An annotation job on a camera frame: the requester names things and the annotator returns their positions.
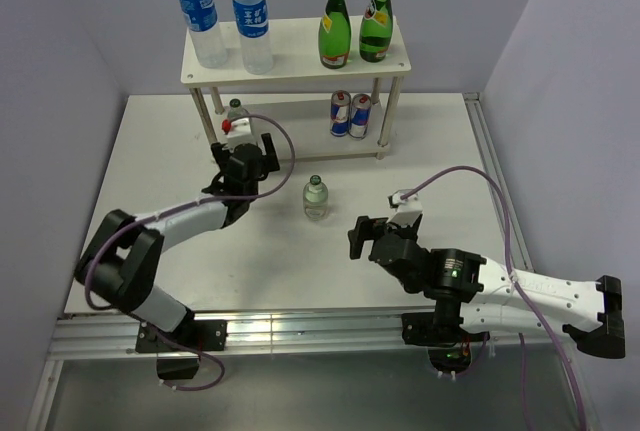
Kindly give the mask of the clear glass bottle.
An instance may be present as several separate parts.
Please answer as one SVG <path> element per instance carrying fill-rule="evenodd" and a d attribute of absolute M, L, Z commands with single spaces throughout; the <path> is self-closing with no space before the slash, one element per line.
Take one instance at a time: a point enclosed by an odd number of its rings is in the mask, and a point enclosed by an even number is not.
<path fill-rule="evenodd" d="M 319 175 L 312 175 L 303 189 L 304 214 L 311 220 L 321 220 L 328 213 L 329 190 Z"/>
<path fill-rule="evenodd" d="M 232 126 L 248 125 L 250 123 L 249 112 L 239 98 L 230 100 L 227 119 Z"/>

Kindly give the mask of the green bottle gold neck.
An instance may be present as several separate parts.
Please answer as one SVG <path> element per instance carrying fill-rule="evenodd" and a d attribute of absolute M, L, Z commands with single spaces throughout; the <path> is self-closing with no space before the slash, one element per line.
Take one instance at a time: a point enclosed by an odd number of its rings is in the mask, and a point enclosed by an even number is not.
<path fill-rule="evenodd" d="M 321 64 L 339 69 L 347 64 L 351 48 L 351 24 L 346 0 L 328 0 L 318 31 Z"/>

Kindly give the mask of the pocari sweat bottle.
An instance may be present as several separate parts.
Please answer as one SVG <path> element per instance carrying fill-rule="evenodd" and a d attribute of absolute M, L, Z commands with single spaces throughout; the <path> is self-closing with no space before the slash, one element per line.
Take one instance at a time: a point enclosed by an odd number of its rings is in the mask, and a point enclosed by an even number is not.
<path fill-rule="evenodd" d="M 244 67 L 250 74 L 265 74 L 274 65 L 267 0 L 232 0 L 232 4 Z"/>
<path fill-rule="evenodd" d="M 205 68 L 218 68 L 228 53 L 218 22 L 214 0 L 179 0 L 198 62 Z"/>

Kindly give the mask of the green glass bottle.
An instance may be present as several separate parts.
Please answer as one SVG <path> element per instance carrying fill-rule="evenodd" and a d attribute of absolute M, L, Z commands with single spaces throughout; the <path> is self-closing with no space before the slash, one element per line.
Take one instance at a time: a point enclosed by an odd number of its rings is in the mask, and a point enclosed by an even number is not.
<path fill-rule="evenodd" d="M 370 0 L 359 33 L 359 53 L 364 61 L 376 63 L 386 57 L 393 26 L 391 0 Z"/>

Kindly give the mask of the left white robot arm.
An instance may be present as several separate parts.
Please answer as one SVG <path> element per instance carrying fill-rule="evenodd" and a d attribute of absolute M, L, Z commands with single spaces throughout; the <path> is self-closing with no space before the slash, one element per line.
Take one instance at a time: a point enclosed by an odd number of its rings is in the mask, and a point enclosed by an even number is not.
<path fill-rule="evenodd" d="M 262 146 L 212 146 L 219 172 L 197 201 L 145 217 L 120 209 L 102 220 L 78 264 L 74 278 L 109 306 L 156 328 L 172 350 L 214 339 L 196 323 L 194 312 L 155 284 L 161 255 L 206 232 L 231 226 L 260 195 L 259 183 L 280 169 L 270 134 Z"/>

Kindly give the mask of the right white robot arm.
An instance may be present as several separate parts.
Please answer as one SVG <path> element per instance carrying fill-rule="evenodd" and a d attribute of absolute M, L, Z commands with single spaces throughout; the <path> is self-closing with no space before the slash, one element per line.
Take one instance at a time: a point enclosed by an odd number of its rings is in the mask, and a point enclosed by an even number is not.
<path fill-rule="evenodd" d="M 622 285 L 604 275 L 595 281 L 562 280 L 513 270 L 481 255 L 455 248 L 428 250 L 418 227 L 361 216 L 349 231 L 349 256 L 368 259 L 394 277 L 408 294 L 434 301 L 426 312 L 402 315 L 407 345 L 448 347 L 480 342 L 493 333 L 570 339 L 589 356 L 626 355 Z"/>

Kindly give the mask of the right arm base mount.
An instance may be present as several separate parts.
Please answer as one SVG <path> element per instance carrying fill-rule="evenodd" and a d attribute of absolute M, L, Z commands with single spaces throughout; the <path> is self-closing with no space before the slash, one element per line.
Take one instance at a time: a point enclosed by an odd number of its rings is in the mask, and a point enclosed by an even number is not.
<path fill-rule="evenodd" d="M 469 333 L 459 326 L 439 326 L 434 312 L 412 312 L 401 315 L 401 337 L 405 345 L 427 349 L 430 364 L 437 373 L 458 375 L 468 371 L 474 362 L 472 345 L 486 348 L 489 334 Z"/>

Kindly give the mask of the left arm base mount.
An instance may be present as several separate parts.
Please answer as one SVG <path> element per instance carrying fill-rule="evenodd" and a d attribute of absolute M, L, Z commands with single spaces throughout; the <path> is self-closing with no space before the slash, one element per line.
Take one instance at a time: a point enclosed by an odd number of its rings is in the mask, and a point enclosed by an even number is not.
<path fill-rule="evenodd" d="M 180 330 L 166 333 L 142 323 L 135 344 L 137 354 L 153 354 L 157 376 L 165 381 L 188 381 L 199 371 L 199 353 L 225 349 L 228 322 L 223 319 L 194 320 Z"/>

